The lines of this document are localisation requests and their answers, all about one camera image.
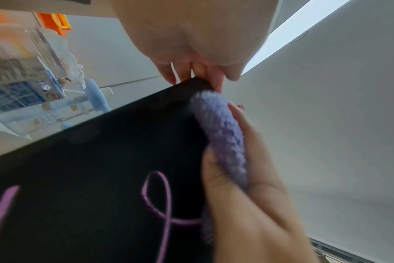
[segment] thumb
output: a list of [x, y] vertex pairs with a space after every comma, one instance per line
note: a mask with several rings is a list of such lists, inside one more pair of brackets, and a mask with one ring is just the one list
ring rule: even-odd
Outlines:
[[217, 161], [214, 150], [208, 146], [202, 158], [202, 181], [207, 204], [215, 225], [232, 216], [236, 206], [245, 198]]

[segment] lavender yarn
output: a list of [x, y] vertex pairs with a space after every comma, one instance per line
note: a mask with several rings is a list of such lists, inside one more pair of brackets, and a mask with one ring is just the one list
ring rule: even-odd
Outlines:
[[[191, 99], [194, 115], [209, 139], [223, 169], [242, 190], [248, 188], [243, 134], [227, 104], [216, 92], [203, 91]], [[205, 243], [214, 241], [213, 224], [207, 206], [201, 215], [201, 233]]]

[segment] black fabric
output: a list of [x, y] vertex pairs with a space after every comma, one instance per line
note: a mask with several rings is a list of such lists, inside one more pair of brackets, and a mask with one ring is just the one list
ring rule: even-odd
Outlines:
[[[207, 139], [189, 98], [203, 89], [211, 87], [194, 78], [0, 157], [0, 196], [21, 186], [0, 233], [0, 262], [155, 262], [164, 222], [141, 188], [161, 171], [173, 216], [200, 216]], [[157, 176], [149, 195], [164, 211]], [[211, 262], [199, 227], [172, 227], [166, 262]]]

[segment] purple stitching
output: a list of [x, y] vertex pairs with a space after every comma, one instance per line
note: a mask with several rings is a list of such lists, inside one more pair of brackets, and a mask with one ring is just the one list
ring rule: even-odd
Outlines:
[[[165, 214], [162, 213], [161, 211], [159, 211], [153, 204], [152, 202], [149, 200], [148, 196], [147, 196], [147, 191], [148, 191], [148, 182], [149, 182], [149, 178], [150, 176], [152, 176], [153, 174], [157, 174], [164, 182], [164, 186], [165, 186], [165, 195], [167, 198], [167, 202], [165, 205]], [[164, 233], [162, 235], [162, 241], [161, 241], [161, 245], [159, 247], [159, 252], [158, 252], [158, 257], [157, 257], [157, 263], [162, 263], [164, 262], [164, 258], [165, 258], [165, 254], [167, 252], [167, 246], [168, 246], [168, 239], [169, 239], [169, 235], [170, 235], [170, 228], [171, 228], [171, 224], [176, 224], [176, 225], [180, 225], [180, 226], [200, 226], [201, 224], [201, 219], [177, 219], [177, 218], [171, 218], [171, 213], [172, 213], [172, 200], [171, 200], [171, 189], [170, 189], [170, 184], [168, 183], [167, 178], [165, 177], [165, 175], [162, 172], [152, 172], [150, 173], [144, 183], [144, 186], [142, 187], [142, 198], [144, 198], [145, 203], [147, 204], [147, 206], [149, 208], [151, 208], [151, 210], [156, 213], [158, 215], [158, 217], [165, 219], [165, 224], [164, 224]]]
[[3, 193], [0, 200], [0, 229], [2, 227], [2, 223], [4, 221], [5, 216], [8, 214], [9, 209], [11, 208], [12, 202], [18, 193], [19, 186], [11, 186]]

